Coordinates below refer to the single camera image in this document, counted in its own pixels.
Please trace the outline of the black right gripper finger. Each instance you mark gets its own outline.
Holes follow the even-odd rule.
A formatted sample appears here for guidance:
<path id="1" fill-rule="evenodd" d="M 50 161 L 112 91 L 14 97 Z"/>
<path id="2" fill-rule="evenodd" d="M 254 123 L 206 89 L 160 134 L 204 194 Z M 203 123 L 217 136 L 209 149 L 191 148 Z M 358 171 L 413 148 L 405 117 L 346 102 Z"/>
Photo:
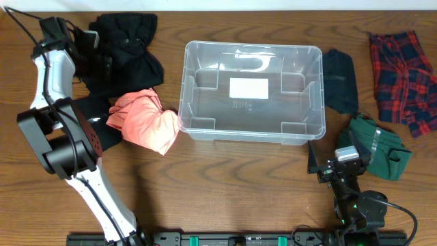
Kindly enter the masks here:
<path id="1" fill-rule="evenodd" d="M 371 160 L 371 152 L 354 136 L 352 131 L 349 132 L 350 141 L 353 143 L 353 146 L 356 148 L 358 152 L 360 160 L 363 164 L 369 164 Z"/>
<path id="2" fill-rule="evenodd" d="M 307 173 L 308 174 L 316 174 L 319 171 L 316 155 L 315 155 L 315 152 L 313 151 L 311 141 L 308 141 L 307 143 L 308 143 L 308 148 L 309 148 Z"/>

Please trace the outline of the large black garment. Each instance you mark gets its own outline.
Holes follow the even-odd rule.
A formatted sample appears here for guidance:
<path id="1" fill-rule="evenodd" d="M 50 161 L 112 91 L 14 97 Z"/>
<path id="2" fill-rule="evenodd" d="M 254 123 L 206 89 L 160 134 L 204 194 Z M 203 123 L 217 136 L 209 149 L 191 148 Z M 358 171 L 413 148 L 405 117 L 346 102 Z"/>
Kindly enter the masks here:
<path id="1" fill-rule="evenodd" d="M 83 79 L 93 97 L 115 98 L 163 84 L 164 69 L 147 50 L 157 25 L 157 15 L 138 12 L 102 14 L 89 24 L 100 36 L 99 50 L 112 59 L 110 82 Z"/>

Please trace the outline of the black banded cloth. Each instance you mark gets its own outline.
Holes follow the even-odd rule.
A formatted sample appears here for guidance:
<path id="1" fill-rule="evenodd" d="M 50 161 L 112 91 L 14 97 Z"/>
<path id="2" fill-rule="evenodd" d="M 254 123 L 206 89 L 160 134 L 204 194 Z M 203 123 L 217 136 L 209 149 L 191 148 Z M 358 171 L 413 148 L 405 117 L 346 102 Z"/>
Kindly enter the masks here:
<path id="1" fill-rule="evenodd" d="M 122 141 L 121 132 L 107 125 L 111 107 L 107 99 L 88 96 L 76 99 L 75 102 L 96 132 L 103 152 Z"/>

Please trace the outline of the salmon pink garment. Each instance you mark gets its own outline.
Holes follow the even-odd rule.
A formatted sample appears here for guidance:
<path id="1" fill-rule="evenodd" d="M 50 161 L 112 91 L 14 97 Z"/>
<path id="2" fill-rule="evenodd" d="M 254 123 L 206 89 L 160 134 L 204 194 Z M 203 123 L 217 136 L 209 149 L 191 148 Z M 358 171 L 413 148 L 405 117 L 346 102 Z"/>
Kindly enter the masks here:
<path id="1" fill-rule="evenodd" d="M 109 113 L 107 125 L 119 130 L 124 140 L 161 155 L 168 152 L 180 131 L 177 114 L 163 109 L 152 88 L 124 94 Z"/>

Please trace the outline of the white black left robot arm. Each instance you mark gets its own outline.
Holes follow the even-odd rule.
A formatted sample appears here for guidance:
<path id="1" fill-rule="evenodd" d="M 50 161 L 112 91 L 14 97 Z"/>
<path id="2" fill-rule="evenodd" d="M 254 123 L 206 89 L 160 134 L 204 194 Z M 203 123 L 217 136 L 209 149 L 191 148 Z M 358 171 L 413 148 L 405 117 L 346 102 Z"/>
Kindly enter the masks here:
<path id="1" fill-rule="evenodd" d="M 87 65 L 77 51 L 66 21 L 40 20 L 43 40 L 32 60 L 38 69 L 37 90 L 17 124 L 49 174 L 65 180 L 85 200 L 104 236 L 69 236 L 68 245 L 147 245 L 134 213 L 121 201 L 102 166 L 103 147 L 91 120 L 72 98 L 76 65 Z"/>

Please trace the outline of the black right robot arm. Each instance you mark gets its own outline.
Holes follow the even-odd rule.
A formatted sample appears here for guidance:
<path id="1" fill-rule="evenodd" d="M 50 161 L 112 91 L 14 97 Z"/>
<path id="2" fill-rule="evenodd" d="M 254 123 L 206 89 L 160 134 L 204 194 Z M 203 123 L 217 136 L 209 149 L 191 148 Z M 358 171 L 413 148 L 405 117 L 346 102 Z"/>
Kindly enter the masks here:
<path id="1" fill-rule="evenodd" d="M 316 174 L 318 182 L 333 189 L 335 212 L 343 226 L 326 233 L 323 245 L 381 245 L 379 228 L 385 225 L 387 197 L 377 191 L 361 191 L 358 177 L 365 173 L 371 152 L 352 133 L 351 146 L 338 149 L 336 157 L 319 165 L 315 152 L 309 147 L 308 174 Z"/>

